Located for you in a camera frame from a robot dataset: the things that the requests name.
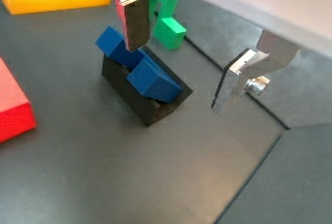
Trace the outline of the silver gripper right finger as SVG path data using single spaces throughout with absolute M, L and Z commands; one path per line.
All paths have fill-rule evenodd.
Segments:
M 223 112 L 246 92 L 259 95 L 270 84 L 266 74 L 285 68 L 298 50 L 298 45 L 263 30 L 256 49 L 243 50 L 224 67 L 211 110 Z

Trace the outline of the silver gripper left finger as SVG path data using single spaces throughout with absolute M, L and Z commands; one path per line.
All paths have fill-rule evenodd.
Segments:
M 121 21 L 125 48 L 140 48 L 148 41 L 148 0 L 113 0 Z

